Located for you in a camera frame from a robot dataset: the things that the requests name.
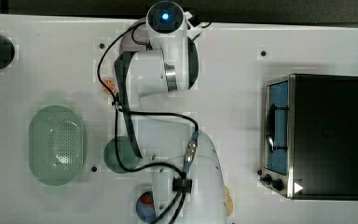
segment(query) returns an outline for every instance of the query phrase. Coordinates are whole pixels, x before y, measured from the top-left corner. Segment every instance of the blue indicator light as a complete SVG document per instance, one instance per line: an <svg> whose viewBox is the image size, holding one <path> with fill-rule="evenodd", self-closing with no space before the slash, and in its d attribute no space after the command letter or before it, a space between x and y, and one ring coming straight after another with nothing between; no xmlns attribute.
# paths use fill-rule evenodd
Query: blue indicator light
<svg viewBox="0 0 358 224"><path fill-rule="evenodd" d="M168 15L168 13L164 13L164 14L162 14L162 16L161 16L161 18L162 18L163 20L167 20L169 17L170 17L170 16Z"/></svg>

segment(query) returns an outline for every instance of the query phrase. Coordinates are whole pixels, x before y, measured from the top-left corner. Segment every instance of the black cable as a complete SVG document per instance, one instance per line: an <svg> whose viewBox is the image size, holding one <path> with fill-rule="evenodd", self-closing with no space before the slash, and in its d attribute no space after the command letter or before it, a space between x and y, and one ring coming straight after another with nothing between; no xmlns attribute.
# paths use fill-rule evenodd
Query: black cable
<svg viewBox="0 0 358 224"><path fill-rule="evenodd" d="M135 34L135 31L138 30L139 26L136 27L135 29L132 29L132 32L131 32L131 38L132 38L132 41L139 44L139 45L145 45L145 46L148 46L149 43L147 42L143 42L143 41L138 41L135 39L135 36L133 36Z"/></svg>
<svg viewBox="0 0 358 224"><path fill-rule="evenodd" d="M173 224L173 222L179 216L179 213L182 210L183 204L185 203L185 198L186 198L186 194L182 193L182 198L180 199L178 208L176 208L175 214L173 214L173 217L171 218L170 224Z"/></svg>
<svg viewBox="0 0 358 224"><path fill-rule="evenodd" d="M97 77L98 77L98 80L101 82L101 84L109 91L109 93L112 95L113 97L113 105L116 103L116 96L115 94L112 92L112 90L110 90L110 88L101 80L101 73L100 73L100 70L101 70L101 64L103 63L103 59L104 57L106 56L107 52L109 52L109 50L116 44L116 42L121 38L123 37L126 33L128 33L129 31L133 30L133 29L136 29L138 28L139 26L143 25L143 24L146 24L146 22L139 22L138 24L130 27L128 30L126 30L123 34L121 34L120 36L118 36L113 42L112 44L109 45L109 47L106 49L106 51L103 53L103 56L101 57L101 60L100 62L98 63L98 66L97 66Z"/></svg>
<svg viewBox="0 0 358 224"><path fill-rule="evenodd" d="M175 166L173 165L170 165L166 162L153 162L153 163L149 163L145 166L142 166L140 168L137 168L137 169L128 169L127 167L124 166L123 162L121 161L121 158L120 158L120 155L118 154L118 141L117 141L117 131L118 131L118 110L116 110L116 116L115 116L115 153L116 153L116 158L117 158L117 162L119 164L119 166L121 167L121 169L123 169L124 171L127 171L127 172L138 172L138 171L141 171L147 167L152 167L152 166L166 166L166 167L170 167L170 168L173 168L173 170L175 170L177 173L180 174L181 178L186 178L186 174L182 173L178 168L176 168ZM175 197L172 199L171 203L168 205L168 207L166 207L164 209L164 211L158 216L156 217L155 220L153 220L151 223L152 224L156 224L158 223L172 208L173 206L176 204L176 202L178 201L179 199L179 196L180 196L181 192L177 192ZM176 209L176 211L178 209L181 209L182 208L182 200L181 202L179 203L179 206L178 208ZM170 223L173 223L175 220L176 220L176 217L173 216Z"/></svg>
<svg viewBox="0 0 358 224"><path fill-rule="evenodd" d="M173 198L173 200L171 201L171 203L168 205L168 207L158 217L156 217L156 219L154 219L152 222L150 222L150 224L158 223L173 208L173 206L178 201L180 195L181 195L181 192L178 191L176 193L175 197Z"/></svg>
<svg viewBox="0 0 358 224"><path fill-rule="evenodd" d="M212 22L210 21L208 24L201 26L202 29L208 28L209 26L211 26Z"/></svg>
<svg viewBox="0 0 358 224"><path fill-rule="evenodd" d="M139 26L145 24L145 22L140 22L132 27L130 27L128 30L126 30L123 34L121 34L120 36L118 36L113 42L112 44L109 45L109 47L106 49L105 53L103 54L103 56L101 57L101 60L99 61L98 63L98 66L97 66L97 76L98 76L98 80L101 82L101 84L110 92L110 94L112 95L113 97L113 103L112 105L116 105L116 103L118 103L118 100L117 100L117 97L114 95L113 91L102 81L101 79L101 64L103 62L103 59L104 57L106 56L107 52L117 43L117 41L123 37L126 33L128 33L129 31L131 30L135 30L136 28L138 28ZM183 173L180 169L178 169L176 166L172 165L172 164L169 164L169 163L166 163L166 162L153 162L153 163L149 163L147 165L144 165L142 167L139 167L139 168L136 168L136 169L128 169L127 167L125 167L125 165L122 163L121 159L120 159L120 156L118 154L118 141L117 141L117 132L118 132L118 111L120 112L123 112L122 109L119 109L119 108L116 108L116 117L115 117L115 152L116 152L116 157L117 157L117 162L118 162L118 165L120 166L120 168L126 172L130 172L130 173L133 173L133 172L138 172L138 171L141 171L143 169L146 169L146 168L149 168L149 167L153 167L153 166L165 166L165 167L168 167L168 168L171 168L173 169L176 173L179 174L179 176L182 178L182 179L185 179L186 178L186 174ZM130 113L130 114L134 114L134 115L143 115L143 116L174 116L174 117L178 117L178 118L182 118L182 119L187 119L187 120L190 120L191 122L194 123L194 126L195 126L195 131L198 131L199 130L199 125L198 123L190 118L190 117L187 117L187 116L184 116L184 115L180 115L180 114L174 114L174 113L149 113L149 112L139 112L139 111L125 111L124 113ZM179 199L179 196L180 196L180 192L178 192L176 194L176 196L173 198L173 200L171 201L171 203L169 204L169 206L160 214L160 216L158 216L152 223L157 223L159 222L171 209L172 207L176 204L177 200ZM186 197L186 194L185 193L182 193L182 199L181 199L181 202L179 203L178 205L178 208L176 209L176 212L174 214L174 216L172 217L170 223L173 223L180 210L182 209L182 206L183 206L183 203L185 201L185 197Z"/></svg>
<svg viewBox="0 0 358 224"><path fill-rule="evenodd" d="M184 174L182 173L181 170L179 170L179 168L177 168L176 166L174 166L172 164L166 163L166 162L152 162L152 163L149 163L147 165L141 166L136 169L129 169L129 168L125 167L125 165L121 161L120 156L118 155L118 150L117 150L118 149L118 141L117 141L118 125L117 124L118 124L118 110L116 110L116 117L115 117L115 149L116 149L115 152L116 152L118 165L120 166L120 168L122 170L129 172L129 173L135 173L135 172L142 171L146 168L153 167L153 166L165 166L165 167L173 169L176 173L179 174L179 176L181 176L181 178L184 176Z"/></svg>
<svg viewBox="0 0 358 224"><path fill-rule="evenodd" d="M124 111L121 108L118 110L122 113L131 114L131 115L142 115L142 116L171 116L171 117L177 117L181 119L187 119L191 121L194 124L194 132L199 131L199 124L192 119L191 117L181 115L181 114L175 114L175 113L169 113L169 112L141 112L141 111Z"/></svg>

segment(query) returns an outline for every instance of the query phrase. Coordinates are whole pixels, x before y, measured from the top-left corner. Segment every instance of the black toaster oven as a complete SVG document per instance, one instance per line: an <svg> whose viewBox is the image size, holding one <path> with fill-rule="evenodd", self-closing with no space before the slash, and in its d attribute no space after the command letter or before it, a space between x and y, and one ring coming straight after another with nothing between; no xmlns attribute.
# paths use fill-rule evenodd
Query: black toaster oven
<svg viewBox="0 0 358 224"><path fill-rule="evenodd" d="M358 77L265 85L260 181L289 199L358 200Z"/></svg>

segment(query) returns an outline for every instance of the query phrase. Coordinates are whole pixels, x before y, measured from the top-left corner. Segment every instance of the oven window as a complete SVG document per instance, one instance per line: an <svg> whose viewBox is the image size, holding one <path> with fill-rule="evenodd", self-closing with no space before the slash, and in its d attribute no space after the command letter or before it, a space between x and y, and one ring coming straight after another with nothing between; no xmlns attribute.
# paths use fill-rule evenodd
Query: oven window
<svg viewBox="0 0 358 224"><path fill-rule="evenodd" d="M287 115L289 106L288 82L269 86L269 128L272 135L268 142L268 164L271 171L286 175L287 167Z"/></svg>

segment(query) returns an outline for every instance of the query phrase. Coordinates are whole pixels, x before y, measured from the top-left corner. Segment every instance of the oven knob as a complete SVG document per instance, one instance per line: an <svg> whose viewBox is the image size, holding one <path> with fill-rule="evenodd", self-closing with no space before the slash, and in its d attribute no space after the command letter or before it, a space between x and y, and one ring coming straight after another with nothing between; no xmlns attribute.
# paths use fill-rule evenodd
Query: oven knob
<svg viewBox="0 0 358 224"><path fill-rule="evenodd" d="M260 180L264 181L266 185L270 185L272 178L269 174L266 174L264 177L260 177Z"/></svg>
<svg viewBox="0 0 358 224"><path fill-rule="evenodd" d="M272 187L275 188L277 191L283 190L283 182L280 178L271 181Z"/></svg>

